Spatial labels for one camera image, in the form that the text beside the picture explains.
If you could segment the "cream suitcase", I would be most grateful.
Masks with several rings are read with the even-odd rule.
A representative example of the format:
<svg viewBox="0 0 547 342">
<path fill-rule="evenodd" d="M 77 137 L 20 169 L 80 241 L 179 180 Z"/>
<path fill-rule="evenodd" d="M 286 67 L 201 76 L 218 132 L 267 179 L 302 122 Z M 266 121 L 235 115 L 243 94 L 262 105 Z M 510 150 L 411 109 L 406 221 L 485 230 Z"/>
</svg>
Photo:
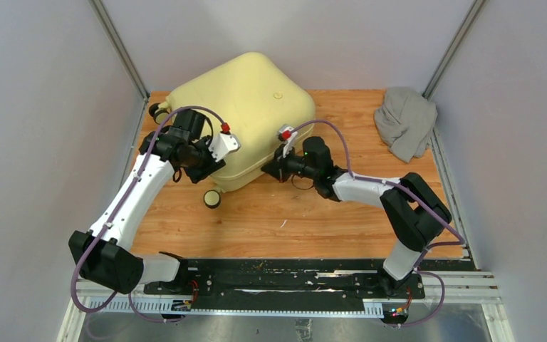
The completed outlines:
<svg viewBox="0 0 547 342">
<path fill-rule="evenodd" d="M 160 123 L 172 110 L 199 105 L 219 114 L 241 148 L 225 157 L 225 166 L 211 175 L 215 187 L 203 200 L 214 209 L 222 193 L 240 189 L 262 175 L 281 141 L 281 128 L 297 128 L 316 117 L 310 94 L 294 83 L 267 56 L 243 53 L 178 86 L 148 112 Z"/>
</svg>

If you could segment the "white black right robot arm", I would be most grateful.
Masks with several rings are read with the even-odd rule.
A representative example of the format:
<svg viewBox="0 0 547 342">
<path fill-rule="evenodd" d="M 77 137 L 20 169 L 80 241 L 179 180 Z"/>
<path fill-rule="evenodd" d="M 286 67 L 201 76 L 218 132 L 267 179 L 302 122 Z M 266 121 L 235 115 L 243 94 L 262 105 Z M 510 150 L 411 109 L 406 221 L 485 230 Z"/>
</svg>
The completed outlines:
<svg viewBox="0 0 547 342">
<path fill-rule="evenodd" d="M 307 138 L 303 152 L 279 146 L 262 171 L 286 182 L 294 176 L 311 180 L 316 192 L 334 202 L 357 202 L 382 209 L 397 241 L 378 269 L 376 288 L 387 297 L 400 295 L 425 249 L 452 220 L 447 206 L 415 172 L 399 178 L 350 174 L 337 166 L 320 137 Z"/>
</svg>

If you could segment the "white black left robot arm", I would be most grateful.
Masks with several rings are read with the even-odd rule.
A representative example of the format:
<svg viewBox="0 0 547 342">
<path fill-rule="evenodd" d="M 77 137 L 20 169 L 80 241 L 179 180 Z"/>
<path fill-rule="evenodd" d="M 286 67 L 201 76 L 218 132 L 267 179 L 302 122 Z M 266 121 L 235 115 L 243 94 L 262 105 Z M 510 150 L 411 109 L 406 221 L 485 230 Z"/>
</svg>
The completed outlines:
<svg viewBox="0 0 547 342">
<path fill-rule="evenodd" d="M 160 252 L 138 256 L 130 252 L 140 223 L 154 199 L 170 180 L 185 171 L 198 183 L 225 166 L 225 157 L 241 144 L 229 124 L 213 110 L 189 105 L 162 111 L 162 121 L 144 137 L 132 172 L 108 208 L 86 232 L 75 231 L 68 246 L 75 261 L 71 291 L 79 278 L 120 294 L 137 285 L 162 282 L 172 294 L 189 287 L 186 261 Z"/>
</svg>

